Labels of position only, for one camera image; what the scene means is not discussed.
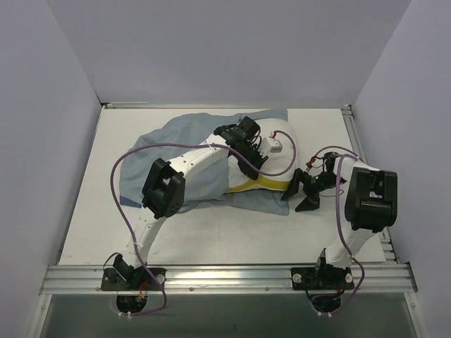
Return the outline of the white pillow yellow trim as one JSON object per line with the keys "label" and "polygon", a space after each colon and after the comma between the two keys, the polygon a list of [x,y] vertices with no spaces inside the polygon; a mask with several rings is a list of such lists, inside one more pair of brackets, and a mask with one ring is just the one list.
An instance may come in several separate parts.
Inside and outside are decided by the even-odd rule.
{"label": "white pillow yellow trim", "polygon": [[[297,155],[297,150],[293,149],[292,139],[294,142],[295,132],[288,121],[267,118],[257,120],[257,124],[261,128],[260,135],[263,139],[272,137],[276,130],[275,140],[279,142],[282,149],[279,152],[267,153],[268,159],[262,165],[261,170],[265,173],[280,173],[284,171],[292,162],[293,155]],[[228,158],[228,190],[227,193],[244,192],[252,189],[269,189],[273,191],[285,191],[297,169],[297,159],[293,162],[290,169],[282,175],[275,177],[259,174],[256,180],[251,180],[245,176],[238,167],[237,159],[234,156]]]}

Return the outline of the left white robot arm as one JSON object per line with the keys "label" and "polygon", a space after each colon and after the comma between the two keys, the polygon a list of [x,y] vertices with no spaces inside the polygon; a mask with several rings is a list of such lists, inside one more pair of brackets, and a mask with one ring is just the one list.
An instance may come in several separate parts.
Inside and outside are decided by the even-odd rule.
{"label": "left white robot arm", "polygon": [[255,121],[244,117],[237,125],[217,127],[199,145],[181,144],[179,147],[188,149],[187,153],[168,161],[158,158],[152,163],[142,188],[142,205],[153,213],[153,218],[139,231],[140,237],[135,235],[123,209],[117,204],[131,236],[127,249],[118,254],[113,263],[117,280],[124,288],[136,289],[142,283],[139,268],[146,265],[144,259],[163,223],[183,206],[185,185],[196,174],[234,156],[241,173],[252,180],[258,178],[271,147],[276,144],[270,137],[261,138],[255,144],[260,130]]}

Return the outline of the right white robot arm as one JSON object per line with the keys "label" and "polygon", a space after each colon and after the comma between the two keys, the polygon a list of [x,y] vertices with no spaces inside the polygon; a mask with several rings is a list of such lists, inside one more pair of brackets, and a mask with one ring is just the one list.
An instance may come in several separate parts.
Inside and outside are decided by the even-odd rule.
{"label": "right white robot arm", "polygon": [[321,252],[312,271],[314,283],[328,288],[343,278],[355,255],[375,234],[394,225],[397,219],[397,173],[368,166],[356,156],[331,151],[324,154],[322,171],[310,175],[316,157],[300,168],[289,182],[282,200],[302,190],[305,198],[295,210],[315,211],[320,207],[320,193],[335,190],[335,219],[338,238]]}

